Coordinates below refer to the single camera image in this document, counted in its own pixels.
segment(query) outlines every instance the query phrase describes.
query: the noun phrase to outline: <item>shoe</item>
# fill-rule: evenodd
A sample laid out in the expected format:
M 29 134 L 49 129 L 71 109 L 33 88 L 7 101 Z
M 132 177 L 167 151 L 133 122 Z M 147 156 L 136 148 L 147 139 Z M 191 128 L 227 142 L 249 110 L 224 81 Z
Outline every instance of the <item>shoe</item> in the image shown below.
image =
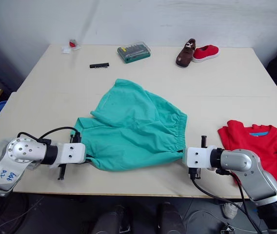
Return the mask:
M 236 205 L 241 206 L 242 202 L 234 202 Z M 222 205 L 222 211 L 226 218 L 233 219 L 237 215 L 238 208 L 231 203 L 225 203 Z
M 176 63 L 181 67 L 187 67 L 189 63 L 192 61 L 193 53 L 196 48 L 195 39 L 189 39 L 189 41 L 185 44 L 182 51 L 179 53 Z
M 206 45 L 201 48 L 197 48 L 193 55 L 194 62 L 202 62 L 207 59 L 212 59 L 217 57 L 220 54 L 218 47 L 214 45 Z

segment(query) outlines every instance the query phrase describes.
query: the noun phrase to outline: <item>red shoe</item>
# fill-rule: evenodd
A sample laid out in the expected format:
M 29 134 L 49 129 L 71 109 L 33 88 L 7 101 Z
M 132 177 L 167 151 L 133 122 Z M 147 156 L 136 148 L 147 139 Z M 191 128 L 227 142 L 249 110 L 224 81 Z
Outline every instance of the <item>red shoe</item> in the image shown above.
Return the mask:
M 218 47 L 214 45 L 206 45 L 201 48 L 197 48 L 193 55 L 193 62 L 202 62 L 207 59 L 212 59 L 220 54 Z

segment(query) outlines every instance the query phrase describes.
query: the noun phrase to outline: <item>gray floor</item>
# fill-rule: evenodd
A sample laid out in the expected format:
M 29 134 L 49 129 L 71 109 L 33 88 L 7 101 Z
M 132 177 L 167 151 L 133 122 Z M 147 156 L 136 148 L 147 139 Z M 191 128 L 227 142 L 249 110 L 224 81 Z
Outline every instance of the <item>gray floor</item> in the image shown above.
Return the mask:
M 211 215 L 198 210 L 211 212 L 224 222 L 240 229 L 254 231 L 248 219 L 238 212 L 233 220 L 225 219 L 221 206 L 213 199 L 176 197 L 132 197 L 132 196 L 42 196 L 30 195 L 30 205 L 44 197 L 28 214 L 17 234 L 80 234 L 87 230 L 90 222 L 114 205 L 121 204 L 133 212 L 135 234 L 154 234 L 157 205 L 168 201 L 183 217 L 188 234 L 216 234 L 222 223 Z M 262 230 L 266 225 L 261 221 L 251 202 L 247 202 L 249 213 Z M 236 230 L 236 234 L 246 234 Z

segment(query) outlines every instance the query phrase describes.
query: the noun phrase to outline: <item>white table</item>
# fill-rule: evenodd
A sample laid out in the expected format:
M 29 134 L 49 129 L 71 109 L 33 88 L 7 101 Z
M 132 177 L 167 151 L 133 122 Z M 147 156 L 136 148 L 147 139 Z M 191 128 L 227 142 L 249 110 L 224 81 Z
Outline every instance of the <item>white table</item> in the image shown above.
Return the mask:
M 257 97 L 256 95 L 255 97 L 247 97 L 243 95 L 240 89 L 237 89 L 240 95 L 233 95 L 233 97 L 229 97 L 233 92 L 231 89 L 210 89 L 211 92 L 214 92 L 214 97 L 202 96 L 202 93 L 196 91 L 193 86 L 197 85 L 199 89 L 200 85 L 204 85 L 204 83 L 196 84 L 192 77 L 193 68 L 204 63 L 192 64 L 189 70 L 178 68 L 177 71 L 183 71 L 181 74 L 188 74 L 179 77 L 180 81 L 175 76 L 167 75 L 167 72 L 175 69 L 174 65 L 171 66 L 170 64 L 168 65 L 170 68 L 164 67 L 163 71 L 150 70 L 153 76 L 150 76 L 149 79 L 145 76 L 139 79 L 135 71 L 146 72 L 147 69 L 144 69 L 144 66 L 152 69 L 152 66 L 147 63 L 150 58 L 123 64 L 118 62 L 120 58 L 117 55 L 115 55 L 117 59 L 113 60 L 113 56 L 107 53 L 106 58 L 111 57 L 111 60 L 108 61 L 111 67 L 89 69 L 88 65 L 91 62 L 88 61 L 93 60 L 92 63 L 97 63 L 106 60 L 100 60 L 99 55 L 96 54 L 88 55 L 91 50 L 93 52 L 97 51 L 96 48 L 101 50 L 103 46 L 86 46 L 85 48 L 88 50 L 79 51 L 80 54 L 77 55 L 75 66 L 70 68 L 64 61 L 71 62 L 74 55 L 62 55 L 58 51 L 59 47 L 49 47 L 17 93 L 10 96 L 5 108 L 0 113 L 0 140 L 15 137 L 21 131 L 40 136 L 60 126 L 73 126 L 78 117 L 90 117 L 90 111 L 96 108 L 103 94 L 113 86 L 115 79 L 119 78 L 124 70 L 130 74 L 131 69 L 128 70 L 128 66 L 133 67 L 133 75 L 129 75 L 131 76 L 131 78 L 128 77 L 129 79 L 136 80 L 146 90 L 163 96 L 188 115 L 185 133 L 187 146 L 200 147 L 200 136 L 207 135 L 208 144 L 222 147 L 217 130 L 226 125 L 230 119 L 239 120 L 245 126 L 255 123 L 272 124 L 277 127 L 277 89 L 273 85 L 270 86 L 271 80 L 267 80 L 267 85 L 257 92 L 257 94 L 262 93 Z M 152 51 L 160 49 L 161 47 L 152 48 Z M 162 50 L 168 54 L 168 51 L 176 50 L 176 48 L 162 47 Z M 236 54 L 233 48 L 222 48 L 222 51 Z M 253 54 L 251 49 L 237 49 L 237 51 L 242 54 L 249 54 L 246 59 L 252 57 Z M 83 56 L 84 61 L 81 61 L 79 56 Z M 159 65 L 157 59 L 150 59 L 150 62 L 152 61 L 156 67 Z M 207 66 L 209 63 L 214 66 L 213 60 L 205 63 Z M 258 68 L 257 70 L 262 72 L 254 75 L 253 80 L 249 79 L 252 82 L 249 84 L 251 87 L 249 94 L 256 94 L 256 89 L 252 89 L 252 84 L 258 82 L 258 77 L 263 80 L 269 79 L 263 69 L 263 67 Z M 178 88 L 171 92 L 169 90 L 165 92 L 164 90 L 168 87 L 162 84 L 162 77 L 166 77 L 167 84 L 176 84 Z M 197 95 L 194 92 L 189 93 L 189 89 L 197 92 Z M 50 137 L 53 140 L 68 142 L 69 132 L 59 131 L 51 134 Z M 26 170 L 14 191 L 51 194 L 205 197 L 190 182 L 188 169 L 181 160 L 127 172 L 101 171 L 92 164 L 68 165 L 64 181 L 57 180 L 58 173 L 59 169 L 51 170 L 46 165 L 41 165 L 34 171 Z M 210 192 L 222 197 L 239 198 L 239 191 L 228 176 L 220 176 L 215 172 L 202 170 L 201 178 L 198 183 Z

